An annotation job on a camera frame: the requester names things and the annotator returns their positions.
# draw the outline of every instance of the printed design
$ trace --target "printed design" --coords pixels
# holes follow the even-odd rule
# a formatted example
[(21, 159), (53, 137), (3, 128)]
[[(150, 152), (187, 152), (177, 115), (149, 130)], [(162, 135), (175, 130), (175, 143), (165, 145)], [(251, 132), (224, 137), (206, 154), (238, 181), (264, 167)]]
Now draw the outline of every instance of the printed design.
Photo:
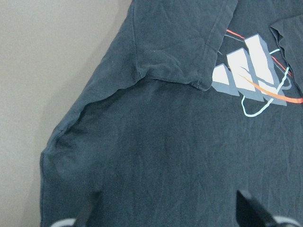
[[(259, 34), (244, 38), (243, 36), (227, 30), (239, 38), (225, 35), (244, 42), (249, 53), (240, 48), (227, 54), (227, 62), (217, 65), (213, 71), (213, 88), (218, 92), (223, 92), (233, 96), (243, 95), (242, 107), (244, 114), (248, 117), (259, 115), (270, 104), (287, 105), (287, 102), (303, 103), (303, 98), (290, 98), (284, 95), (283, 90), (291, 88), (291, 82), (288, 76), (291, 76), (289, 69), (285, 69), (275, 57), (271, 56), (279, 49), (269, 52), (266, 42)], [(284, 73), (284, 78), (279, 81), (275, 71), (275, 65)], [(288, 86), (284, 86), (285, 80), (288, 80)], [(267, 104), (255, 114), (247, 114), (243, 101), (245, 98), (264, 102)]]

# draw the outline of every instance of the t-shirt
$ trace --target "t-shirt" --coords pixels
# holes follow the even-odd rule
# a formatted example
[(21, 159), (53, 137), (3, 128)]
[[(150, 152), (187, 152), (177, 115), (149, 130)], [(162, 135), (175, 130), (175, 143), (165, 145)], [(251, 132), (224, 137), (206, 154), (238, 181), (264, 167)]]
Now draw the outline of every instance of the t-shirt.
[(41, 227), (303, 223), (303, 1), (134, 0), (41, 155)]

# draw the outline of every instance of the shirt graphic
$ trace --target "shirt graphic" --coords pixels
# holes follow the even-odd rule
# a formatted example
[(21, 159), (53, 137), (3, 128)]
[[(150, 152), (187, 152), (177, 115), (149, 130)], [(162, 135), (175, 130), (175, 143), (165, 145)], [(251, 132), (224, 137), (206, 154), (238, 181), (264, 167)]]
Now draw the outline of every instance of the shirt graphic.
[[(216, 91), (233, 96), (240, 96), (239, 93), (241, 93), (243, 95), (242, 107), (247, 117), (259, 115), (270, 104), (286, 106), (287, 102), (303, 102), (303, 98), (291, 98), (284, 95), (283, 90), (289, 90), (292, 87), (289, 79), (292, 74), (289, 68), (285, 69), (275, 57), (271, 56), (279, 49), (269, 52), (266, 42), (259, 34), (244, 38), (230, 30), (227, 32), (241, 38), (226, 35), (244, 42), (249, 52), (244, 48), (235, 50), (227, 54), (229, 67), (220, 64), (214, 68), (212, 87)], [(281, 81), (276, 74), (275, 65), (284, 73)], [(260, 102), (266, 100), (267, 103), (258, 112), (248, 114), (243, 103), (245, 98)]]

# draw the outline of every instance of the wrinkled fabric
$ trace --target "wrinkled fabric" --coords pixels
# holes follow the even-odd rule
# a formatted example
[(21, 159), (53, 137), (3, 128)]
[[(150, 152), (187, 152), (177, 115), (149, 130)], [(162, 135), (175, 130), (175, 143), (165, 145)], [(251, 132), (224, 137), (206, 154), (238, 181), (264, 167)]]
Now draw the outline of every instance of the wrinkled fabric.
[[(303, 71), (294, 63), (301, 56), (289, 57), (294, 44), (303, 50), (301, 5), (133, 1), (41, 154), (41, 227), (76, 218), (96, 191), (103, 200), (89, 227), (235, 227), (238, 189), (303, 223), (302, 104), (271, 104), (247, 117), (241, 90), (218, 92), (212, 77), (258, 34), (269, 52), (284, 49), (272, 54), (291, 66), (283, 94), (302, 97)], [(281, 23), (296, 26), (283, 32)], [(282, 81), (285, 70), (274, 63)], [(247, 111), (263, 107), (270, 99), (263, 97), (245, 100)]]

